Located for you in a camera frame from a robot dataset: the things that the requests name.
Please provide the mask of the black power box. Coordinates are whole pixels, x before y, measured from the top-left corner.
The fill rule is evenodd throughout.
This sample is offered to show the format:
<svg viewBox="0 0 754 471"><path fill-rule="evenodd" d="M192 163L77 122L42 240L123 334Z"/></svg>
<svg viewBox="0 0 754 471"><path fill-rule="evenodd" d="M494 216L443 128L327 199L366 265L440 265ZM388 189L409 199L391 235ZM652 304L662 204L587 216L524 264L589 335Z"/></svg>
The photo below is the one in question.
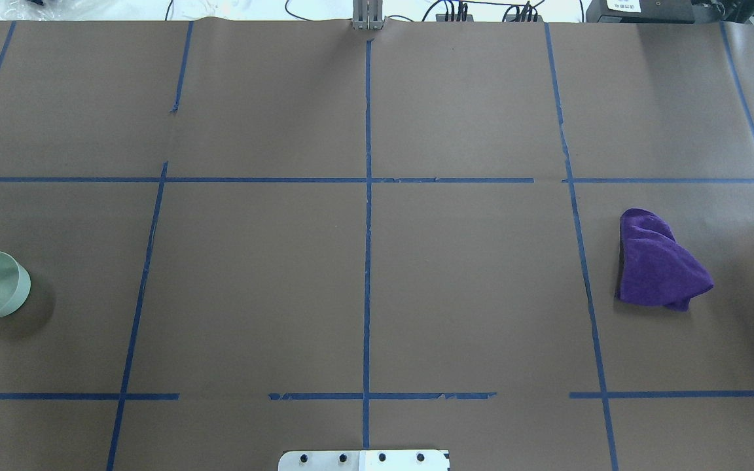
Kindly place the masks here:
<svg viewBox="0 0 754 471"><path fill-rule="evenodd" d="M592 1L587 23L708 24L729 12L721 1Z"/></svg>

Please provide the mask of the purple cloth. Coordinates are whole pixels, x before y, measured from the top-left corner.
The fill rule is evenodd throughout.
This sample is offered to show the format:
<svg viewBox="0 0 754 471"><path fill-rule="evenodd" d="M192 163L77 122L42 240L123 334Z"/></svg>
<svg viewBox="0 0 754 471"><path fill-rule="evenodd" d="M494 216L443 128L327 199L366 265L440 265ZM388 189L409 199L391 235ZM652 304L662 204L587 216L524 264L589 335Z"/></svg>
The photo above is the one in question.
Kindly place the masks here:
<svg viewBox="0 0 754 471"><path fill-rule="evenodd" d="M670 225L646 209L620 215L620 272L616 297L643 307L687 312L714 287L709 271L676 241Z"/></svg>

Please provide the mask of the aluminium frame post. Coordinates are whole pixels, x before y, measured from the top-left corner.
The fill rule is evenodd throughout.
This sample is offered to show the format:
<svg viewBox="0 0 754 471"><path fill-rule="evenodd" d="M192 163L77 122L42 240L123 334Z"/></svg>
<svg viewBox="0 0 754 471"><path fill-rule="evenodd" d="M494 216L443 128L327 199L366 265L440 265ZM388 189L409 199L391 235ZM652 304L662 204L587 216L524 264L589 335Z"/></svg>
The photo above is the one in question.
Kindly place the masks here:
<svg viewBox="0 0 754 471"><path fill-rule="evenodd" d="M379 30L385 26L382 0L353 0L352 26L358 30Z"/></svg>

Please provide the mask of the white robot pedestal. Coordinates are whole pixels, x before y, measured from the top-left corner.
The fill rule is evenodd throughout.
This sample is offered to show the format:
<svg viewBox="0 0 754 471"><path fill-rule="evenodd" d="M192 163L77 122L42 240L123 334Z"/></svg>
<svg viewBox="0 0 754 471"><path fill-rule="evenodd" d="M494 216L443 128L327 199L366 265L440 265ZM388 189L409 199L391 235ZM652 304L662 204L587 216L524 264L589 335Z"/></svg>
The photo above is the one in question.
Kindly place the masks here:
<svg viewBox="0 0 754 471"><path fill-rule="evenodd" d="M282 454L278 470L450 470L437 449L307 450Z"/></svg>

